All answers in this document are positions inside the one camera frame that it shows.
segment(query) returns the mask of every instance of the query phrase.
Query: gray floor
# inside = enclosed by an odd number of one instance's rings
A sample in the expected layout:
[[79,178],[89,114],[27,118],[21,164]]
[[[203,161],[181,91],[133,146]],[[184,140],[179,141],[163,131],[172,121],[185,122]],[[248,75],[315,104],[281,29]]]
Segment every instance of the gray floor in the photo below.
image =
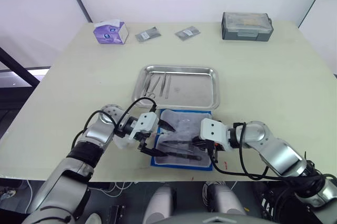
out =
[[[42,181],[31,181],[34,194],[42,183]],[[247,215],[260,217],[259,206],[256,204],[251,190],[252,183],[253,182],[238,182],[233,191],[240,199],[242,205],[249,209]],[[203,182],[168,182],[167,184],[177,192],[177,207],[174,211],[175,215],[207,211],[202,201]],[[159,182],[141,182],[133,184],[128,189],[124,190],[117,198],[110,198],[100,191],[92,190],[90,200],[85,207],[84,213],[76,223],[84,224],[87,217],[91,213],[96,212],[101,216],[103,224],[108,224],[109,208],[110,206],[116,205],[125,206],[125,209],[123,209],[122,212],[123,216],[119,221],[120,224],[141,223],[152,194],[157,188],[163,185],[164,183]],[[23,188],[18,190],[14,197],[1,201],[0,208],[24,212],[29,202],[29,197],[30,190],[25,183]]]

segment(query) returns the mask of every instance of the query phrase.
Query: gray plastic case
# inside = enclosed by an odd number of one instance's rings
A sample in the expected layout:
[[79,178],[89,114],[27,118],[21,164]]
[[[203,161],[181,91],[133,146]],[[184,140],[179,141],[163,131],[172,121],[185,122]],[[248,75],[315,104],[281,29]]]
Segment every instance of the gray plastic case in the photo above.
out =
[[222,39],[240,41],[268,41],[274,28],[267,13],[224,12]]

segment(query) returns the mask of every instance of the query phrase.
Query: tissue box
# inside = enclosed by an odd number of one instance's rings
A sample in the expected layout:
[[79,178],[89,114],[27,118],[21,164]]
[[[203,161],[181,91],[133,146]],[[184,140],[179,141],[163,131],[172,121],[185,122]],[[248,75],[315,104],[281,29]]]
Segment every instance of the tissue box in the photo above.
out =
[[125,23],[120,21],[104,21],[95,24],[94,34],[101,44],[124,44],[128,36]]

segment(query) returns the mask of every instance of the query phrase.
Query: stainless steel tray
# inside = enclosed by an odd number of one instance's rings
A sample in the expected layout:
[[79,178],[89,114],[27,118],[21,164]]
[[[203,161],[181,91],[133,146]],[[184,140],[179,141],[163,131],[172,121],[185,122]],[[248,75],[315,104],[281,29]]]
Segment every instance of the stainless steel tray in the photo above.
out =
[[[208,67],[148,65],[140,71],[132,100],[143,96],[152,98],[159,109],[211,111],[220,103],[219,77]],[[142,108],[151,105],[149,100],[137,103]]]

